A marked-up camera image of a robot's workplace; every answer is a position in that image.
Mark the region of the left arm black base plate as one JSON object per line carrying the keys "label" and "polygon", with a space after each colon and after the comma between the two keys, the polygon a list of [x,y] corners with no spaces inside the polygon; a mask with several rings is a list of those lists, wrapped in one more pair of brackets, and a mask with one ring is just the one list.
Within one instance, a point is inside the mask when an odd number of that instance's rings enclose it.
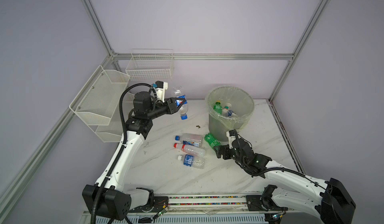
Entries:
{"label": "left arm black base plate", "polygon": [[129,213],[158,213],[164,209],[164,206],[168,206],[169,197],[166,196],[155,196],[153,200],[149,201],[148,204],[140,207],[136,207],[129,211]]}

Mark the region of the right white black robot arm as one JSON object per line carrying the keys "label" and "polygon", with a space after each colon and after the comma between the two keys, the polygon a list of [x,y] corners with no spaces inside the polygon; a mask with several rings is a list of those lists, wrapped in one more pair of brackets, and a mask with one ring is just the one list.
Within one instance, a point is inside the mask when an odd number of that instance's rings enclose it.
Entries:
{"label": "right white black robot arm", "polygon": [[290,208],[319,218],[324,224],[352,223],[356,203],[337,179],[328,181],[291,170],[272,158],[254,153],[251,147],[214,147],[218,158],[234,160],[247,174],[275,181],[290,188],[269,185],[261,197],[262,208]]}

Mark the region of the clear bottle green red cap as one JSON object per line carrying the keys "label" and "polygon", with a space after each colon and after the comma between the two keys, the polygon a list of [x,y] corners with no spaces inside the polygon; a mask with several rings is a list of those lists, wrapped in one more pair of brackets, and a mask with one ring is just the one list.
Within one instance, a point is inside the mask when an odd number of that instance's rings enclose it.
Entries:
{"label": "clear bottle green red cap", "polygon": [[222,115],[223,116],[227,116],[228,115],[228,111],[231,109],[232,105],[231,103],[226,103],[224,105],[224,108],[222,109]]}

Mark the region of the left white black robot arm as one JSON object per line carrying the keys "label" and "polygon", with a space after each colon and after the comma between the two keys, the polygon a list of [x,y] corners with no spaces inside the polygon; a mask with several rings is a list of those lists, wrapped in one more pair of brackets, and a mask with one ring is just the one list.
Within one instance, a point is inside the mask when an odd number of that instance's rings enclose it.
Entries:
{"label": "left white black robot arm", "polygon": [[97,217],[108,218],[112,223],[122,221],[129,211],[139,208],[150,211],[154,207],[154,191],[136,188],[124,189],[124,179],[139,147],[146,140],[153,120],[163,115],[177,113],[186,104],[183,97],[171,97],[158,100],[148,91],[135,95],[133,100],[133,116],[124,118],[123,100],[119,102],[119,114],[123,134],[106,170],[94,185],[86,185],[82,196],[91,214],[90,222],[96,223]]}

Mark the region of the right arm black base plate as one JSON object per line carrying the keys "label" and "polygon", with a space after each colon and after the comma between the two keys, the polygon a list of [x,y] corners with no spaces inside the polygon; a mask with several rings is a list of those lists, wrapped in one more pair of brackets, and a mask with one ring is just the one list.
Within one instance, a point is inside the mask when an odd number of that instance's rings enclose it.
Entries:
{"label": "right arm black base plate", "polygon": [[246,203],[248,210],[251,211],[287,211],[288,208],[278,206],[271,197],[264,197],[263,195],[247,195]]}

